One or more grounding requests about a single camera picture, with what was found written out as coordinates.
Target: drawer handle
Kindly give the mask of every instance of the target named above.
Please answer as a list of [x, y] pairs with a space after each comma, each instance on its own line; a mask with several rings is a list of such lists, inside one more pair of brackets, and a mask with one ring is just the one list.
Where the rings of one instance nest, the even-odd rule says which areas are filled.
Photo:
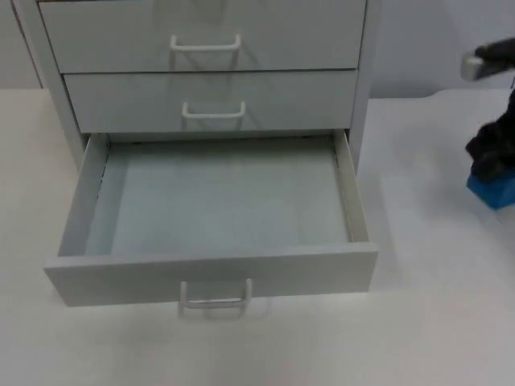
[[236, 34], [234, 43], [219, 46], [181, 46], [177, 44], [177, 35], [172, 35], [170, 40], [170, 48], [177, 52], [233, 52], [238, 51], [241, 47], [241, 37]]
[[252, 279], [245, 281], [245, 291], [240, 300], [224, 300], [224, 301], [191, 301], [187, 299], [187, 282], [180, 282], [180, 300], [179, 313], [182, 314], [183, 309], [190, 310], [216, 310], [224, 308], [240, 308], [245, 310], [252, 299]]
[[187, 102], [183, 103], [183, 118], [184, 119], [241, 119], [245, 116], [247, 106], [245, 102], [240, 103], [240, 111], [237, 113], [222, 113], [222, 114], [197, 114], [188, 111]]

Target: drawer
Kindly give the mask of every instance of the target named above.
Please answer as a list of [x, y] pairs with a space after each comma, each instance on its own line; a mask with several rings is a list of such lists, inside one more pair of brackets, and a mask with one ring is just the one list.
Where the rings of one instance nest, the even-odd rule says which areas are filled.
[[40, 3], [62, 73], [357, 68], [365, 0]]
[[342, 133], [139, 144], [93, 134], [45, 271], [69, 306], [366, 291], [377, 250]]
[[68, 75], [82, 133], [348, 128], [354, 71]]

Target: blue block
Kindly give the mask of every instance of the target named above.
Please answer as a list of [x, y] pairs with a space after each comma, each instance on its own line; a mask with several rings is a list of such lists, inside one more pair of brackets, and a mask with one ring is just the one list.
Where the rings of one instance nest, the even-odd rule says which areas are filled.
[[491, 183], [482, 183], [471, 175], [467, 187], [492, 209], [515, 204], [515, 171]]

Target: open drawer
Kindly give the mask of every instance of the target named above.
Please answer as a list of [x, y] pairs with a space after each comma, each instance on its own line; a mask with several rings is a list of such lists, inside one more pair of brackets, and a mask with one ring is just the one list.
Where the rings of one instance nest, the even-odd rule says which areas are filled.
[[45, 271], [69, 306], [366, 291], [377, 250], [341, 133], [134, 144], [94, 134]]

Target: white table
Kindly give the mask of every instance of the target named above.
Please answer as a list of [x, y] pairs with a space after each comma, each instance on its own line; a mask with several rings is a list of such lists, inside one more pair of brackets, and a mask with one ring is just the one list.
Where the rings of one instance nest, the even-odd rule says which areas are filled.
[[5, 385], [481, 385], [515, 378], [515, 213], [464, 187], [464, 145], [508, 91], [370, 102], [359, 182], [371, 294], [254, 299], [237, 322], [174, 304], [66, 308], [41, 267], [76, 181], [44, 90], [0, 92]]

